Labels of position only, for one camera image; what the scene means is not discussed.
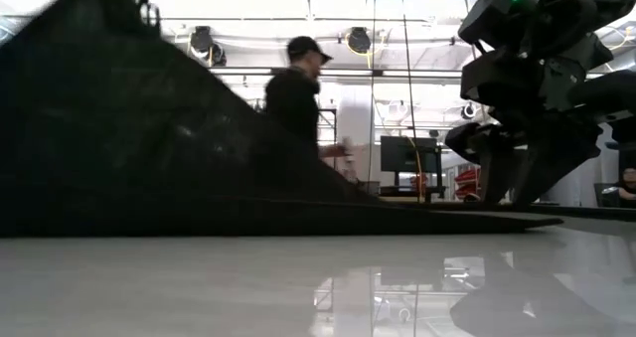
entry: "white glossy floor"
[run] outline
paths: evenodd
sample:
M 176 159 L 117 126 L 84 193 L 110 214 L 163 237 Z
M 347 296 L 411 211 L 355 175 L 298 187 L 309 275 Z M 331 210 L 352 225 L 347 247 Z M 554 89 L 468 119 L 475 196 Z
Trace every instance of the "white glossy floor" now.
M 635 240 L 636 224 L 571 220 L 522 236 L 0 241 L 0 336 L 633 337 Z

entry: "black shirt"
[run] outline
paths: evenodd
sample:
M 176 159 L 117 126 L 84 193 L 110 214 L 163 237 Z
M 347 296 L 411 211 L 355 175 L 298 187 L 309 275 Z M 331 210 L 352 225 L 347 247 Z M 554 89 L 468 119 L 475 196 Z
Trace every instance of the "black shirt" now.
M 314 95 L 320 85 L 297 69 L 274 76 L 265 88 L 265 114 L 288 132 L 318 151 L 318 104 Z
M 636 194 L 636 188 L 629 188 L 625 182 L 616 183 L 616 187 L 623 188 L 629 194 Z M 636 200 L 620 199 L 620 207 L 628 209 L 636 209 Z

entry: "cable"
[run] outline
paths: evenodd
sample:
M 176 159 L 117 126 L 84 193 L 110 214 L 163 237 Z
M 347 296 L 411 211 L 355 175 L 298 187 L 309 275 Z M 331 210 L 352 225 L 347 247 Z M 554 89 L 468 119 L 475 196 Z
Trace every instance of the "cable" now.
M 466 16 L 468 16 L 468 13 L 470 12 L 470 5 L 468 4 L 468 0 L 464 0 L 464 4 L 466 5 Z M 484 46 L 481 45 L 481 42 L 480 41 L 475 42 L 475 45 L 473 45 L 470 48 L 470 51 L 473 54 L 473 61 L 477 60 L 477 53 L 475 53 L 475 48 L 479 50 L 481 55 L 486 54 L 486 49 L 484 49 Z M 488 122 L 488 117 L 486 117 L 486 107 L 484 106 L 483 103 L 480 103 L 480 105 L 481 105 L 481 116 L 484 120 L 483 123 L 486 124 Z
M 627 42 L 629 42 L 629 35 L 630 35 L 630 33 L 631 33 L 631 30 L 632 30 L 632 28 L 627 28 L 627 29 L 625 29 L 625 35 L 624 35 L 624 36 L 623 36 L 623 34 L 622 34 L 620 31 L 618 31 L 618 30 L 617 30 L 617 32 L 618 32 L 621 36 L 623 36 L 623 42 L 622 42 L 622 43 L 620 43 L 620 44 L 618 44 L 618 45 L 617 45 L 617 46 L 615 46 L 615 47 L 611 47 L 611 48 L 607 48 L 607 49 L 609 49 L 609 50 L 611 50 L 611 51 L 614 51 L 614 50 L 616 50 L 616 49 L 620 49 L 620 48 L 622 48 L 625 44 L 627 44 Z
M 537 2 L 537 6 L 535 7 L 535 11 L 530 18 L 528 26 L 526 27 L 526 33 L 524 34 L 524 38 L 522 39 L 522 42 L 521 42 L 522 44 L 521 47 L 528 54 L 528 58 L 530 57 L 531 54 L 533 54 L 534 44 L 535 44 L 534 43 L 535 31 L 537 31 L 537 25 L 540 22 L 541 12 L 544 9 L 544 6 L 546 5 L 546 1 L 547 0 L 539 0 Z
M 374 39 L 371 42 L 371 51 L 375 52 L 376 50 L 376 10 L 377 10 L 377 3 L 378 0 L 374 0 L 374 26 L 373 26 L 373 37 Z M 347 43 L 347 48 L 349 48 L 349 35 L 347 35 L 347 37 L 345 38 L 345 43 Z M 376 55 L 371 54 L 370 56 L 367 55 L 367 65 L 369 66 L 370 69 L 374 68 L 376 66 Z M 374 115 L 374 99 L 376 97 L 375 92 L 374 92 L 374 86 L 375 84 L 375 75 L 371 74 L 371 127 L 369 129 L 369 171 L 368 171 L 368 175 L 367 175 L 367 194 L 371 194 L 371 172 L 372 172 L 372 165 L 373 165 L 373 158 L 374 158 L 374 147 L 376 146 L 376 122 L 375 122 L 375 115 Z
M 415 184 L 416 184 L 415 188 L 417 189 L 417 202 L 419 203 L 422 198 L 421 186 L 424 183 L 423 182 L 424 176 L 422 175 L 422 171 L 421 171 L 421 160 L 419 159 L 419 150 L 417 150 L 417 145 L 415 145 L 415 142 L 413 142 L 413 140 L 409 136 L 406 136 L 406 138 L 408 139 L 408 141 L 410 142 L 410 145 L 412 145 L 413 149 L 415 150 L 415 161 L 417 163 L 417 177 L 415 179 Z
M 415 149 L 415 153 L 418 154 L 418 150 L 417 150 L 417 132 L 415 130 L 415 114 L 413 111 L 414 108 L 414 104 L 413 104 L 413 87 L 412 87 L 412 77 L 410 76 L 410 51 L 408 49 L 408 28 L 406 27 L 406 8 L 404 5 L 404 0 L 401 0 L 401 6 L 402 6 L 402 21 L 404 24 L 404 43 L 406 44 L 406 69 L 408 72 L 408 98 L 410 100 L 410 120 L 411 123 L 413 125 L 413 140 L 412 140 L 412 144 L 413 144 L 413 148 Z M 421 203 L 421 187 L 419 185 L 417 185 L 417 202 Z
M 376 114 L 380 118 L 380 125 L 382 126 L 382 129 L 387 130 L 387 127 L 385 126 L 385 118 L 382 117 L 382 115 L 380 114 L 380 109 L 378 108 L 378 101 L 376 100 L 376 97 L 372 95 L 371 99 L 373 100 L 374 107 L 376 108 Z

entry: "spotlight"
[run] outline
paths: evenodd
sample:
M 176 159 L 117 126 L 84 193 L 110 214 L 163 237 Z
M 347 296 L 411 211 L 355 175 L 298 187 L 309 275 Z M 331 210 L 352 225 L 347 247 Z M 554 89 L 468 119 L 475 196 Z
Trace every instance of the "spotlight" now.
M 358 54 L 366 54 L 371 48 L 371 39 L 367 35 L 367 28 L 351 28 L 347 37 L 349 48 Z
M 223 47 L 212 39 L 210 27 L 198 26 L 190 36 L 190 53 L 211 67 L 224 67 L 228 63 Z
M 472 102 L 468 102 L 461 109 L 461 117 L 464 119 L 473 119 L 475 118 L 475 108 L 473 107 Z

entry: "red object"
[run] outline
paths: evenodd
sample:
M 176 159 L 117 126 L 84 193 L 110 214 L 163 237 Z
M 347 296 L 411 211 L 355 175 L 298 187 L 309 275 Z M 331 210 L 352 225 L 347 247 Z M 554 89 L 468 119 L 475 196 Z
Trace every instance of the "red object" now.
M 455 196 L 463 200 L 468 194 L 478 194 L 479 174 L 481 169 L 470 169 L 458 175 L 455 183 L 459 186 L 455 190 Z

